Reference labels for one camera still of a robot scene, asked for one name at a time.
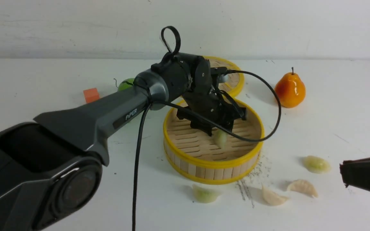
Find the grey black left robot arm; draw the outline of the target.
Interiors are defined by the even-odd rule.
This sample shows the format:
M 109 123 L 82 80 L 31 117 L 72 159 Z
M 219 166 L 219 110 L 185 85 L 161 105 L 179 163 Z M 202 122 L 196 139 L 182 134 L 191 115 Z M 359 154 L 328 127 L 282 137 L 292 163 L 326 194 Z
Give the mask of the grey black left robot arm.
M 40 231 L 85 206 L 109 165 L 107 139 L 138 114 L 182 97 L 179 118 L 192 128 L 231 131 L 246 108 L 218 88 L 229 73 L 201 56 L 167 53 L 127 89 L 1 131 L 0 231 Z

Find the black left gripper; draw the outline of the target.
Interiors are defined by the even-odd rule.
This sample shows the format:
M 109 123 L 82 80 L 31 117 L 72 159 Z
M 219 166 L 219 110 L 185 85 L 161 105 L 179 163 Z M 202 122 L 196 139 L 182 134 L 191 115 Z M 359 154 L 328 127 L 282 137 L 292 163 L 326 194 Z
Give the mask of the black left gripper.
M 214 124 L 231 131 L 235 120 L 247 119 L 245 107 L 220 90 L 219 85 L 212 85 L 209 60 L 197 55 L 177 55 L 176 63 L 188 76 L 187 89 L 181 95 L 187 106 L 177 111 L 178 119 L 189 120 L 192 129 L 210 137 Z

